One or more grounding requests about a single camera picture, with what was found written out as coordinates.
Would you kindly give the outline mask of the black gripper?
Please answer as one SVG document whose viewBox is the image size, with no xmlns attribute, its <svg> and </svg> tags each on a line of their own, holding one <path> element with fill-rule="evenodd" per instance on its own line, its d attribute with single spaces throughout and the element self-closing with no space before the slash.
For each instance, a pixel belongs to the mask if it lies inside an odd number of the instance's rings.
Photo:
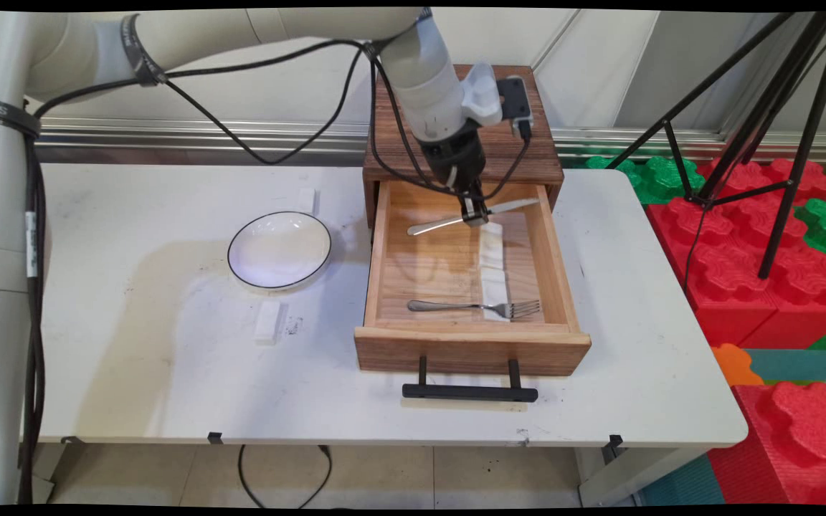
<svg viewBox="0 0 826 516">
<path fill-rule="evenodd" d="M 488 220 L 481 176 L 486 164 L 478 128 L 461 128 L 448 138 L 419 142 L 439 186 L 461 194 L 462 221 L 482 226 Z"/>
</svg>

